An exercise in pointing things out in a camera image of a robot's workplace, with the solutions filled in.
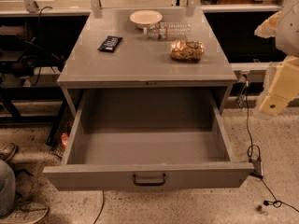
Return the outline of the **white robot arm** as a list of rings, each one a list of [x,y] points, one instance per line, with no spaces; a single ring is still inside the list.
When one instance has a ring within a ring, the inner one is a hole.
[[[288,0],[254,34],[261,38],[274,37],[276,48],[286,54],[280,64],[271,64],[267,69],[255,107],[256,117],[270,119],[299,95],[299,0]]]

